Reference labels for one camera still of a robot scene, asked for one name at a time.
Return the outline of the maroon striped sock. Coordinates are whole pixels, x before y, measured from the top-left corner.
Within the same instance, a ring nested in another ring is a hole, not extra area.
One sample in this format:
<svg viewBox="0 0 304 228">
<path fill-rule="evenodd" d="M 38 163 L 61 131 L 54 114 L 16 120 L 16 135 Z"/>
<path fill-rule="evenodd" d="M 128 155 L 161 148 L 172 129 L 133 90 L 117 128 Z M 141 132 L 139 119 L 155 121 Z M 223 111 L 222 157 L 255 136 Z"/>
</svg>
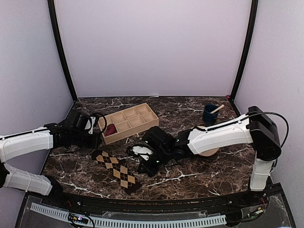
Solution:
<svg viewBox="0 0 304 228">
<path fill-rule="evenodd" d="M 117 133 L 117 129 L 114 123 L 107 125 L 107 129 L 104 132 L 104 136 L 107 137 L 109 135 Z"/>
</svg>

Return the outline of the brown argyle sock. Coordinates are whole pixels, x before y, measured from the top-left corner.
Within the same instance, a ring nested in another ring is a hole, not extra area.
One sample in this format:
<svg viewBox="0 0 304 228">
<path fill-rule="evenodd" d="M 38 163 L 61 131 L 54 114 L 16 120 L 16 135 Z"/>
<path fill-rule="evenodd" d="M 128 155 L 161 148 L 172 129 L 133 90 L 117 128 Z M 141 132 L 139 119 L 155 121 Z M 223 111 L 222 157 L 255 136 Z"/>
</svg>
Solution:
<svg viewBox="0 0 304 228">
<path fill-rule="evenodd" d="M 142 186 L 128 167 L 109 153 L 102 150 L 94 150 L 91 158 L 110 171 L 126 194 L 130 195 Z"/>
</svg>

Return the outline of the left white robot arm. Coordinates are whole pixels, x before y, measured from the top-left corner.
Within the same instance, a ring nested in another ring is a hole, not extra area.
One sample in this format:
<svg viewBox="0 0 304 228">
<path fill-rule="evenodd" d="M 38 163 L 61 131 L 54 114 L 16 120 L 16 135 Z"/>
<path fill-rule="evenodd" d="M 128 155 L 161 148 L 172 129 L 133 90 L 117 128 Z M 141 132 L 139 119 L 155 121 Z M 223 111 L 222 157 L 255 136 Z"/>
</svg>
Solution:
<svg viewBox="0 0 304 228">
<path fill-rule="evenodd" d="M 48 199 L 57 207 L 67 203 L 63 187 L 51 176 L 37 175 L 12 167 L 7 162 L 22 155 L 70 146 L 96 149 L 101 143 L 101 134 L 94 132 L 99 113 L 86 115 L 72 110 L 59 123 L 49 123 L 40 128 L 0 138 L 0 186 L 25 192 L 34 192 Z"/>
</svg>

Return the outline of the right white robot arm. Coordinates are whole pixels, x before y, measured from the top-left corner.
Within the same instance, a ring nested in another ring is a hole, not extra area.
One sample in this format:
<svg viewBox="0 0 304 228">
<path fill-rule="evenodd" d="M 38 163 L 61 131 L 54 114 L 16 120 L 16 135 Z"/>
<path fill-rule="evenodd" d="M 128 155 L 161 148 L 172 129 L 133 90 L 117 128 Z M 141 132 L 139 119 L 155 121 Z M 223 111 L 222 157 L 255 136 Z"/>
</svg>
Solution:
<svg viewBox="0 0 304 228">
<path fill-rule="evenodd" d="M 179 132 L 176 137 L 154 126 L 142 138 L 145 145 L 134 145 L 130 151 L 142 157 L 138 171 L 152 177 L 160 165 L 172 159 L 207 156 L 209 151 L 222 147 L 252 144 L 256 155 L 250 190 L 243 194 L 242 201 L 247 206 L 253 206 L 260 200 L 271 169 L 282 152 L 283 143 L 270 115 L 271 112 L 263 112 L 257 106 L 252 106 L 246 114 L 236 119 L 205 128 L 195 126 Z"/>
</svg>

